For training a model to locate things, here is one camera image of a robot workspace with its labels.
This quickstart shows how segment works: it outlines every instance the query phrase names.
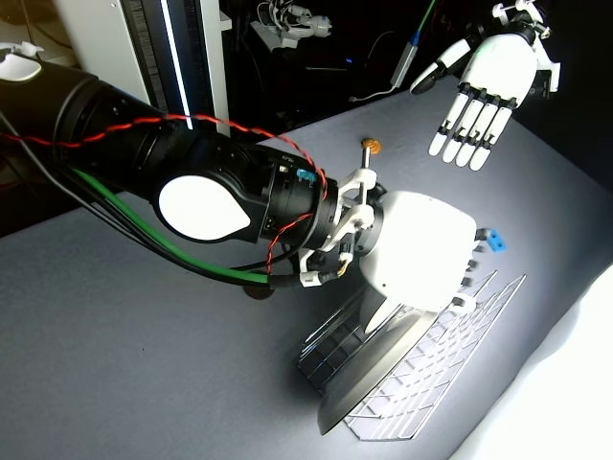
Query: table surface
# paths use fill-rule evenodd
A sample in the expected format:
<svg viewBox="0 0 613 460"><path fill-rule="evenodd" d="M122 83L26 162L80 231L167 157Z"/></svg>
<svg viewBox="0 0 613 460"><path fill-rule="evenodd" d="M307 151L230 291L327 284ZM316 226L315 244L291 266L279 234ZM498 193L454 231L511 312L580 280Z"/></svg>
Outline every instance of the table surface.
<svg viewBox="0 0 613 460"><path fill-rule="evenodd" d="M302 340L364 283L355 268L258 302L76 211L0 241L3 456L447 458L613 260L613 197L519 124L480 172L428 156L454 91L443 81L291 133L337 178L358 166L362 138L378 138L372 167L388 190L435 196L496 228L509 249L484 254L482 273L498 268L499 284L528 275L418 438L364 443L344 425L319 435L319 397L294 362ZM264 253L237 241L188 245L226 265Z"/></svg>

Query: wire basket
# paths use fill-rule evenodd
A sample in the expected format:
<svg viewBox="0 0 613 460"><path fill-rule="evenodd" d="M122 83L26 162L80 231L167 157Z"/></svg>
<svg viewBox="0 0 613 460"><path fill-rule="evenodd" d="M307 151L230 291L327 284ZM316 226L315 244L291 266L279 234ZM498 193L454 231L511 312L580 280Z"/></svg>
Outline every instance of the wire basket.
<svg viewBox="0 0 613 460"><path fill-rule="evenodd" d="M394 370L349 413L345 423L359 439L404 440L420 432L526 278L511 281L480 302L479 296L495 276L496 272L491 273L468 292L478 299L474 311L442 311ZM364 288L356 293L305 341L298 368L320 393L383 327L364 334L359 307L365 292ZM390 317L412 310L398 305Z"/></svg>

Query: gray plate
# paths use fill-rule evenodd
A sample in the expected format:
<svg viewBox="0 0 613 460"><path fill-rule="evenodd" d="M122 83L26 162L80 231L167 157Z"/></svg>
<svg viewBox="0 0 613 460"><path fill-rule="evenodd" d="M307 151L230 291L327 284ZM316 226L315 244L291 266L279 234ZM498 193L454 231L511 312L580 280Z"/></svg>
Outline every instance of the gray plate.
<svg viewBox="0 0 613 460"><path fill-rule="evenodd" d="M326 434L342 421L402 361L437 317L430 311L409 311L375 333L326 387L317 414L320 432Z"/></svg>

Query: robotic arm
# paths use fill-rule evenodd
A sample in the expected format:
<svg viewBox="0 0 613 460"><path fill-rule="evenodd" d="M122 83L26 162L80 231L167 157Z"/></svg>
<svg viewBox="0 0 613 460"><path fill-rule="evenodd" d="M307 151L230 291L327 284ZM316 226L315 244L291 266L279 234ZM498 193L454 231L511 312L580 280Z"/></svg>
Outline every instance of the robotic arm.
<svg viewBox="0 0 613 460"><path fill-rule="evenodd" d="M185 116L163 114L92 75L39 62L29 44L2 47L2 147L24 150L55 173L55 182L80 185L129 236L172 262L223 282L280 288L336 279L355 257L383 295L428 311L453 303L467 283L480 240L474 219L430 196L386 194L369 168L376 144L365 143L361 167L337 182L309 158L189 129ZM270 240L268 259L235 268L196 261L149 231L98 179L148 200L187 240ZM432 239L437 243L423 243ZM276 242L299 256L296 272L254 273L283 258L272 258ZM331 256L332 269L315 253Z"/></svg>
<svg viewBox="0 0 613 460"><path fill-rule="evenodd" d="M511 19L509 10L516 11ZM516 0L512 7L497 4L491 15L500 23L500 34L480 44L476 37L454 43L411 85L414 94L430 89L474 50L460 78L459 94L429 149L432 156L442 151L445 163L455 160L459 167L469 165L474 171L483 167L512 111L526 98L536 72L551 73L548 92L556 92L559 82L560 64L550 61L541 42L551 30L534 1Z"/></svg>

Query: white robotic hand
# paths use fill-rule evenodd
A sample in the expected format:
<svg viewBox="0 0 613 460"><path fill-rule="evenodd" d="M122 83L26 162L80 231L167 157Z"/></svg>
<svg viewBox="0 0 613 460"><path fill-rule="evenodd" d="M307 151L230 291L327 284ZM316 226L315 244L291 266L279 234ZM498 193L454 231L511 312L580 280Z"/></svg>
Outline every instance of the white robotic hand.
<svg viewBox="0 0 613 460"><path fill-rule="evenodd" d="M509 21L507 10L515 9ZM549 71L548 91L557 91L560 64L551 62L541 39L551 30L532 1L517 0L512 7L493 7L503 32L486 38L475 50L460 80L460 91L430 144L432 156L443 152L443 161L480 170L502 133L512 111L522 104L536 71ZM454 43L411 85L419 94L449 73L449 68L467 56L466 39Z"/></svg>

